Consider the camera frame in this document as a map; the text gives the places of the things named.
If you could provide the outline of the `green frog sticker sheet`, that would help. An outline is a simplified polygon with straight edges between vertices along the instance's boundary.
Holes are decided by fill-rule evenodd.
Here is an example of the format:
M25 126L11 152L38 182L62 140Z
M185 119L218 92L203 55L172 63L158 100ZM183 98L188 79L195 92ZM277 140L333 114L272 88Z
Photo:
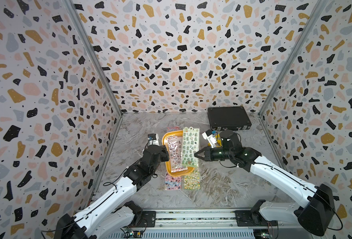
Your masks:
M199 151L199 129L185 127L182 134L182 165L186 167L198 167L198 158L194 156Z

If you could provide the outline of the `pink yellow cat sticker sheet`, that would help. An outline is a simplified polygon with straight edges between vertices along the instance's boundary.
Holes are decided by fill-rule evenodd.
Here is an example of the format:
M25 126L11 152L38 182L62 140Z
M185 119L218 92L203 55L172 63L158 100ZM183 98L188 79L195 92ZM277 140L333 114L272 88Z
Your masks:
M165 176L165 190L181 190L182 189L182 177L172 177L168 173Z

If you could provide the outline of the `green animal sticker sheet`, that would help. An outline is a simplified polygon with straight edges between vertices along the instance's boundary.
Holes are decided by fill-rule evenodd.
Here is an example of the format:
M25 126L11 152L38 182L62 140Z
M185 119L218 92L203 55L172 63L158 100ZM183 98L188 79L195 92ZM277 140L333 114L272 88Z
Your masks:
M193 171L183 177L183 186L185 190L199 190L200 189L200 173Z

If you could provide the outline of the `pink bear sticker sheet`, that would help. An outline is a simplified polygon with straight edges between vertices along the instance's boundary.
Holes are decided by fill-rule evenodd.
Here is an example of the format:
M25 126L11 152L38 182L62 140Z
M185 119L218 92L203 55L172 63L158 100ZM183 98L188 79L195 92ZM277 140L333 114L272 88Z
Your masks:
M178 136L169 136L167 138L169 153L170 153L170 162L171 162L171 172L180 172L187 170L186 166L182 164L182 137Z

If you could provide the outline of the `red blue cat sticker sheet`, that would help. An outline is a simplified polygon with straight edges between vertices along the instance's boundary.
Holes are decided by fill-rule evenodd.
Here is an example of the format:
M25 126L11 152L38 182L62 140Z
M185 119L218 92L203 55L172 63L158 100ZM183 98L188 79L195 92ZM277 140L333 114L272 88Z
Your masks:
M173 131L178 131L178 130L180 130L180 127L178 127L178 126L167 127L167 132L173 132Z

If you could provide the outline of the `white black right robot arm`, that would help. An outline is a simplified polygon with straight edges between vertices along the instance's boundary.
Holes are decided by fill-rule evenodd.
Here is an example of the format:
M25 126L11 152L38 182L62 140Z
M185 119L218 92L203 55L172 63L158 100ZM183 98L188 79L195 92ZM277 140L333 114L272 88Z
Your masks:
M254 224L259 225L263 221L298 223L312 235L324 236L336 215L333 193L328 186L316 186L288 173L257 150L244 147L239 135L232 130L220 133L221 146L217 146L212 130L204 132L202 137L209 146L197 151L194 154L196 158L205 162L228 160L234 168L242 168L263 178L294 200L292 203L258 200L250 210Z

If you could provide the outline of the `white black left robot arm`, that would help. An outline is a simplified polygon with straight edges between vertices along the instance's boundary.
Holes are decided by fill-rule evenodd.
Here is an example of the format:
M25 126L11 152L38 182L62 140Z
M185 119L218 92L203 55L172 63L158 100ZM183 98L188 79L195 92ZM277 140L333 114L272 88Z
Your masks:
M159 165L168 160L166 146L145 148L143 157L129 166L103 196L74 216L62 216L54 230L54 238L100 239L122 227L138 224L143 210L126 200L147 184Z

